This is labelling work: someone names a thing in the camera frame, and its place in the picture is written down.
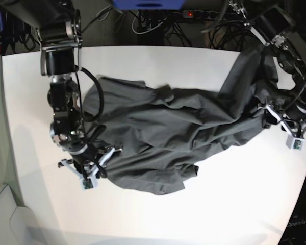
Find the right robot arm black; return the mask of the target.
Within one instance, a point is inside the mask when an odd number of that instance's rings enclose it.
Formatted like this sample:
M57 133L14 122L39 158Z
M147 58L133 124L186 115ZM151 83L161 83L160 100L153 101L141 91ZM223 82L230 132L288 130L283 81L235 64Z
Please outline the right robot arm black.
M99 166L98 153L89 139L85 123L98 119L104 102L99 102L96 115L82 108L79 81L72 75L87 74L102 94L98 80L81 67L81 16L71 1L0 1L8 12L34 27L40 45L40 72L51 79L47 99L53 109L50 126L52 141L72 156L73 162L84 168Z

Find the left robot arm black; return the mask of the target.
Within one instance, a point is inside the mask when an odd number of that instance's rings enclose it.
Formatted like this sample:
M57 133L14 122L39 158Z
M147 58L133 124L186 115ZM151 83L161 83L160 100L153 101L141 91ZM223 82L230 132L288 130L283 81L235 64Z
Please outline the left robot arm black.
M291 74L296 87L283 106L288 116L306 116L306 40L296 30L294 19L278 1L226 1L243 24L265 47L275 52L279 66Z

